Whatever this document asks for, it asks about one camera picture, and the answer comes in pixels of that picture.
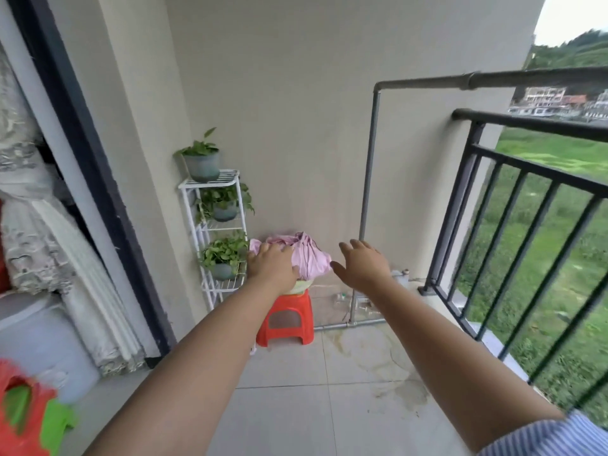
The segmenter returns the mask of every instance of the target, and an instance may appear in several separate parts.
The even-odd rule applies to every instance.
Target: curtain
[[[12,285],[58,291],[102,375],[133,371],[143,349],[101,260],[63,204],[34,142],[40,131],[0,47],[0,221]]]

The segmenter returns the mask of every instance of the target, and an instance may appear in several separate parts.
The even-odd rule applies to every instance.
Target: hand
[[[389,262],[366,241],[352,239],[350,244],[352,246],[339,244],[346,259],[346,268],[336,261],[331,261],[331,268],[344,283],[369,296],[377,282],[386,278],[392,280]]]
[[[298,266],[291,265],[293,253],[291,246],[281,250],[277,244],[263,243],[257,255],[252,251],[247,254],[247,278],[270,284],[278,291],[277,296],[290,291],[300,278]]]

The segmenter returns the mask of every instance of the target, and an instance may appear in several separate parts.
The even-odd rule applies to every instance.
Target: forearm
[[[253,278],[226,299],[150,374],[86,456],[205,454],[277,297]]]
[[[391,278],[370,292],[431,394],[473,451],[530,422],[563,418],[482,344]]]

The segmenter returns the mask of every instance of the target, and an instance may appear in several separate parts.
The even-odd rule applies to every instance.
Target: striped sleeve
[[[565,421],[538,421],[499,438],[478,456],[608,455],[608,432],[575,411]]]

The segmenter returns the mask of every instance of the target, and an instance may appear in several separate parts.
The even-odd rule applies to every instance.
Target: green grass
[[[536,163],[608,182],[608,144],[505,129],[497,150]],[[504,167],[492,193],[475,243],[457,283],[470,291],[519,171]],[[549,181],[528,175],[496,253],[480,281],[469,319],[481,322],[526,231],[540,206]],[[505,342],[532,299],[590,195],[561,186],[521,267],[515,275],[490,329]],[[553,342],[608,270],[608,202],[604,201],[557,279],[544,296],[519,340],[511,349],[522,368],[531,373]],[[558,406],[567,409],[608,369],[608,298],[586,319],[536,385]],[[608,393],[602,391],[584,409],[594,422],[608,426]]]

